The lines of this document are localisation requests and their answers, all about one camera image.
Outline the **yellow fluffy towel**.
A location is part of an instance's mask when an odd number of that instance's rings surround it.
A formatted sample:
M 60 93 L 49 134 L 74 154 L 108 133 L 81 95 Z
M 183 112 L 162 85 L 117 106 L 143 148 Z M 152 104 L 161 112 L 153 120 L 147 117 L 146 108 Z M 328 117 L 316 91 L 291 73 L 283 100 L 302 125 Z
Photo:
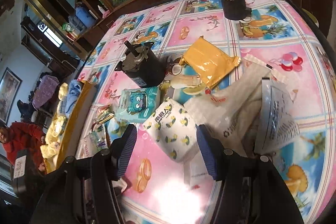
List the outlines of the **yellow fluffy towel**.
M 45 144 L 41 145 L 41 153 L 44 159 L 50 159 L 58 154 L 62 142 L 62 135 L 67 123 L 66 101 L 68 95 L 68 84 L 63 83 L 59 88 L 58 105 L 47 130 Z

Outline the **landscape print tissue pack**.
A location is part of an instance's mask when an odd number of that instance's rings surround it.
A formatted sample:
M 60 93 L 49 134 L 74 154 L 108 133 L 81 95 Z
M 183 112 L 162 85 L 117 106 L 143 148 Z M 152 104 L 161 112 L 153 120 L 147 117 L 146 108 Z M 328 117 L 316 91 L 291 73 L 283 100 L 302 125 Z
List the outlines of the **landscape print tissue pack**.
M 97 152 L 107 149 L 106 129 L 103 124 L 96 126 L 88 136 L 83 139 L 84 155 L 91 157 Z

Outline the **white medicine sachet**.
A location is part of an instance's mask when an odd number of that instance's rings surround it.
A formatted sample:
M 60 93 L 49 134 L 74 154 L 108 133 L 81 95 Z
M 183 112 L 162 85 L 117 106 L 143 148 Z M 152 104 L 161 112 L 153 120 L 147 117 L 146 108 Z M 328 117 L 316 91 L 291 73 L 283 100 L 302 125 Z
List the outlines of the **white medicine sachet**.
M 293 143 L 300 136 L 291 115 L 293 101 L 285 85 L 270 78 L 261 81 L 262 106 L 254 153 L 264 155 Z

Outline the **beige paper mailer bag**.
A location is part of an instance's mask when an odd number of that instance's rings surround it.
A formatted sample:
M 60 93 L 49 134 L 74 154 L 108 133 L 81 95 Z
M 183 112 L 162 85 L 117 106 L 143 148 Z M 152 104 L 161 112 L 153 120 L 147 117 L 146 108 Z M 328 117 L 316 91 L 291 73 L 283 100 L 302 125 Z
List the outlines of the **beige paper mailer bag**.
M 288 79 L 272 65 L 251 54 L 244 57 L 244 64 L 243 75 L 233 84 L 214 94 L 190 98 L 184 106 L 195 123 L 205 125 L 211 136 L 219 139 L 224 147 L 248 156 L 254 153 L 259 127 L 262 79 L 273 79 L 285 87 Z

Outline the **teal cartoon tissue pack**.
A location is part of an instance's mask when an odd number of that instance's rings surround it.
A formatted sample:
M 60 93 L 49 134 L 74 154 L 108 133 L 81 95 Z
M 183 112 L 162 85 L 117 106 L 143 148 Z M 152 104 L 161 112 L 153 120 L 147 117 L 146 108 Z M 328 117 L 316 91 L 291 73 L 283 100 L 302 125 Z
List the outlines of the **teal cartoon tissue pack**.
M 116 110 L 116 118 L 130 123 L 143 123 L 156 110 L 160 101 L 159 87 L 124 89 Z

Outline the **white lemon print tissue pack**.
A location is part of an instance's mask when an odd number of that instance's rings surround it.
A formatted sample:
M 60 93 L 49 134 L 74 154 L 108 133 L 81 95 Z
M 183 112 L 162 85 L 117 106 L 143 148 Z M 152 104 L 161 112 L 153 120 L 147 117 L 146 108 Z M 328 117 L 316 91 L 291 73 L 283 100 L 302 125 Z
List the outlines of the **white lemon print tissue pack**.
M 198 153 L 197 126 L 185 107 L 167 98 L 143 123 L 160 149 L 175 162 L 185 162 Z

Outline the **large blue towel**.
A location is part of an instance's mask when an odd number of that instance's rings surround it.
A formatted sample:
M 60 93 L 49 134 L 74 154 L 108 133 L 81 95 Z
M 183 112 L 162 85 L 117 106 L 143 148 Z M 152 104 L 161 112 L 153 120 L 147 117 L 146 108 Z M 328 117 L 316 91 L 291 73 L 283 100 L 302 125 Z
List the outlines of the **large blue towel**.
M 68 94 L 66 99 L 65 115 L 67 118 L 70 117 L 74 106 L 81 94 L 83 89 L 83 83 L 78 80 L 72 80 L 68 86 Z

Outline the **yellow snack packet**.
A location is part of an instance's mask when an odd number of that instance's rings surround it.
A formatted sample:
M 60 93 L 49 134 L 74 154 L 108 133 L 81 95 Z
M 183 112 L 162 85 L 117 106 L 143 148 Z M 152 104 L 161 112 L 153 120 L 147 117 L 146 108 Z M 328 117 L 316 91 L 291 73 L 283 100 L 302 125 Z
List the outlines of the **yellow snack packet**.
M 200 36 L 180 59 L 179 65 L 187 64 L 200 76 L 202 82 L 213 89 L 234 68 L 241 57 L 229 56 Z

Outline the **person in red jacket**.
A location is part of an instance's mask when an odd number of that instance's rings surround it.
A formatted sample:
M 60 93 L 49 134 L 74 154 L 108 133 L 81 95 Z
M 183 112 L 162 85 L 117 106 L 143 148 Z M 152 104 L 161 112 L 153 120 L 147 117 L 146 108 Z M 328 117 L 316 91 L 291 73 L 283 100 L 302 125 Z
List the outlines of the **person in red jacket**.
M 45 145 L 45 138 L 43 130 L 32 123 L 13 122 L 10 127 L 1 125 L 1 143 L 8 161 L 15 165 L 18 152 L 28 149 L 34 165 L 42 174 L 45 174 L 46 167 L 40 146 Z

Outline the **pack of coloured crayons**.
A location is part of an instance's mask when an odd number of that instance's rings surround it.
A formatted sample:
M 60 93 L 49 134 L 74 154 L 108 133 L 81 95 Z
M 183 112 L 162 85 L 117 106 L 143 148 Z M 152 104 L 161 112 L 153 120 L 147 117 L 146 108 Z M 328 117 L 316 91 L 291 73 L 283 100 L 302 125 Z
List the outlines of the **pack of coloured crayons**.
M 115 113 L 113 111 L 113 105 L 108 104 L 100 106 L 96 111 L 96 116 L 94 118 L 94 124 L 103 124 L 106 121 L 112 119 Z

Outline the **colourful printed tablecloth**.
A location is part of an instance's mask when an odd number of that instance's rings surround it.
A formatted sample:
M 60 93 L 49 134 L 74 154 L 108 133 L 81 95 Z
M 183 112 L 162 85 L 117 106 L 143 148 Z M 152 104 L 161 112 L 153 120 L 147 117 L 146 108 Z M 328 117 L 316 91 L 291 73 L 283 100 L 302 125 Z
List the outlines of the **colourful printed tablecloth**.
M 224 183 L 210 175 L 199 125 L 244 159 L 264 157 L 298 221 L 335 192 L 335 67 L 317 26 L 286 0 L 175 0 L 119 16 L 79 74 L 97 89 L 77 159 L 136 143 L 118 198 L 126 223 L 215 223 Z

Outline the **black motor with shaft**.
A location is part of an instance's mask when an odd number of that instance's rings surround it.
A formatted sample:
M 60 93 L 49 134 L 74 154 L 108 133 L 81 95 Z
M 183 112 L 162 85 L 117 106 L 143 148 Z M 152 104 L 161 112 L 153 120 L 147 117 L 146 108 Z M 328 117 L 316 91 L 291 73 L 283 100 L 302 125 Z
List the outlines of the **black motor with shaft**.
M 122 71 L 140 88 L 158 86 L 165 78 L 165 66 L 151 50 L 154 42 L 132 45 L 124 42 L 126 58 L 119 61 L 115 71 Z

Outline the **blue water jug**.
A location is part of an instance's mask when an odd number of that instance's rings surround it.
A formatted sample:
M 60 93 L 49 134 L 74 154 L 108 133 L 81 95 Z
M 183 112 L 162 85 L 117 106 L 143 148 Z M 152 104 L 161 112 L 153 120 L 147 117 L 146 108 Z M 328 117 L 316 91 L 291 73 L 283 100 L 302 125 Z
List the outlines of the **blue water jug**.
M 80 3 L 76 4 L 75 15 L 81 20 L 81 22 L 84 24 L 84 26 L 86 26 L 86 28 L 90 28 L 94 26 L 94 24 L 96 23 L 96 19 Z

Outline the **black motor with tape roll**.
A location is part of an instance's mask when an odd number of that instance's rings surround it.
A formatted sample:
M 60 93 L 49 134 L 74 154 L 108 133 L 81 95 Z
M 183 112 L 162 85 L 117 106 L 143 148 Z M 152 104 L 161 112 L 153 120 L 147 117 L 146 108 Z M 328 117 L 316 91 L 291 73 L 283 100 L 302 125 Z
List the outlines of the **black motor with tape roll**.
M 250 17 L 252 9 L 247 7 L 245 0 L 220 0 L 224 16 L 229 20 L 243 20 Z

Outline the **framed wall painting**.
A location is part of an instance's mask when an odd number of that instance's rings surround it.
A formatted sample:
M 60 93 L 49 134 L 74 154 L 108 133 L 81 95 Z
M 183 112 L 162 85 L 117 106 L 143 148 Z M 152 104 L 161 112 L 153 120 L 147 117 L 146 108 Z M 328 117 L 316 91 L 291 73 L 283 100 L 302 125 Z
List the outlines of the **framed wall painting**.
M 22 80 L 13 71 L 6 68 L 0 84 L 0 118 L 4 124 L 7 124 L 21 82 Z

